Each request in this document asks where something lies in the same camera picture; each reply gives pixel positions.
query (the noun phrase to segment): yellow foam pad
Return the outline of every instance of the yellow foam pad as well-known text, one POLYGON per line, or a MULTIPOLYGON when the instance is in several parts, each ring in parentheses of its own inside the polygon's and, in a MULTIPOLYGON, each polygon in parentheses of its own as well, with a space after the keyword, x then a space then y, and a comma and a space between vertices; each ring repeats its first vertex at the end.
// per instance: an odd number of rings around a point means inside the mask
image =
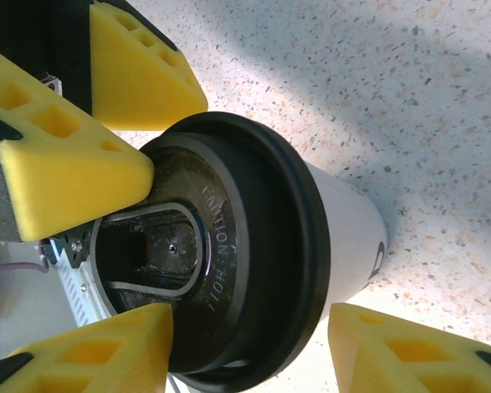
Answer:
POLYGON ((38 240, 143 200, 153 164, 91 116, 0 55, 0 142, 20 238, 38 240))
POLYGON ((131 14, 90 6, 92 115, 110 129, 162 130, 207 111, 184 55, 131 14))
POLYGON ((329 345, 340 393, 491 393, 491 346, 448 332, 335 304, 329 345))
POLYGON ((169 305, 146 305, 34 343, 0 393, 161 393, 173 342, 169 305))

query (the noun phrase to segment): purple cable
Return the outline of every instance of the purple cable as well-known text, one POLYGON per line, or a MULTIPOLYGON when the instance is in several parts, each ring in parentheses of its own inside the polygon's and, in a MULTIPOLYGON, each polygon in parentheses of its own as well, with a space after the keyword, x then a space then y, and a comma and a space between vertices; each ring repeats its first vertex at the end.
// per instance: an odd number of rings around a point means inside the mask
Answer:
POLYGON ((38 252, 40 253, 40 260, 42 261, 41 264, 35 264, 32 262, 13 262, 10 264, 0 264, 0 273, 19 269, 32 269, 37 270, 40 273, 47 273, 49 271, 49 261, 43 252, 41 242, 38 244, 38 252))

